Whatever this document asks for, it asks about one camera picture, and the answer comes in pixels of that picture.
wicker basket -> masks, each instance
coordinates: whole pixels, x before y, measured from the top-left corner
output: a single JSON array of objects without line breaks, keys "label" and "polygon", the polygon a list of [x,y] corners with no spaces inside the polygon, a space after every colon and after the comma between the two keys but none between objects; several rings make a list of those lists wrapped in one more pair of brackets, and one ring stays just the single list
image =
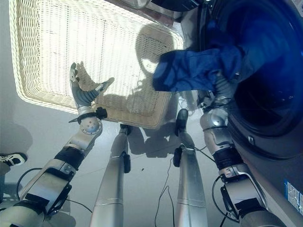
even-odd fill
[{"label": "wicker basket", "polygon": [[76,62],[80,86],[115,78],[95,100],[108,120],[156,128],[170,93],[156,92],[159,56],[183,49],[180,35],[104,0],[10,0],[10,35],[18,95],[77,113],[69,84]]}]

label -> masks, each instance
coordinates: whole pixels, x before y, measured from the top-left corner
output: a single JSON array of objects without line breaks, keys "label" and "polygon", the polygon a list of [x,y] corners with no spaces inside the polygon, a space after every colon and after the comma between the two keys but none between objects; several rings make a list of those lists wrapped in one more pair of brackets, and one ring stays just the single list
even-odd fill
[{"label": "label", "polygon": [[300,15],[303,17],[303,0],[292,0]]},{"label": "label", "polygon": [[303,194],[300,193],[291,183],[284,180],[285,197],[303,215]]}]

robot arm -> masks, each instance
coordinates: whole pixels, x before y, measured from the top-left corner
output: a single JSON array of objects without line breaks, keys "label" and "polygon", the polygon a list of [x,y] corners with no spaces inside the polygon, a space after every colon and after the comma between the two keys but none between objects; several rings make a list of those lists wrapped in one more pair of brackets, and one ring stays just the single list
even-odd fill
[{"label": "robot arm", "polygon": [[267,210],[260,186],[234,146],[227,128],[228,112],[225,105],[230,101],[236,86],[230,87],[228,81],[221,79],[218,77],[216,88],[219,92],[215,96],[204,92],[204,97],[200,97],[200,100],[206,100],[201,105],[204,114],[200,124],[207,148],[213,155],[219,176],[224,182],[221,193],[226,210],[240,220],[242,227],[286,227]]},{"label": "robot arm", "polygon": [[70,70],[71,89],[79,112],[79,131],[62,150],[25,186],[20,202],[0,213],[2,227],[40,227],[46,216],[58,212],[65,202],[76,171],[102,133],[101,119],[105,109],[95,112],[91,102],[107,87],[102,83],[96,89],[83,91],[78,84],[76,64]]}]

blue garment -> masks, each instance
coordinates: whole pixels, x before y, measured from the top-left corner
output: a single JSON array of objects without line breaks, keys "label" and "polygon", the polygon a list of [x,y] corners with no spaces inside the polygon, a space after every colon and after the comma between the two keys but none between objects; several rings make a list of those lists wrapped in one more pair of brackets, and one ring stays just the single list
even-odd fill
[{"label": "blue garment", "polygon": [[220,70],[228,79],[241,71],[243,79],[288,51],[279,27],[272,21],[256,19],[242,31],[239,47],[233,37],[222,32],[214,21],[207,26],[208,47],[202,52],[171,51],[160,57],[153,76],[157,91],[214,91]]}]

white wicker basket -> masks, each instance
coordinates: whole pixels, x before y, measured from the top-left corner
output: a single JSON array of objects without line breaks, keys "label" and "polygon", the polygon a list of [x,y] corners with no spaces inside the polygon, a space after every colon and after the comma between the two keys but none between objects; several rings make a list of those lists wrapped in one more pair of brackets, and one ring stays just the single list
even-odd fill
[{"label": "white wicker basket", "polygon": [[10,35],[18,95],[36,105],[77,113],[69,68],[93,89],[115,78],[95,100],[108,120],[156,128],[170,93],[156,92],[159,56],[183,49],[180,35],[104,0],[10,0]]}]

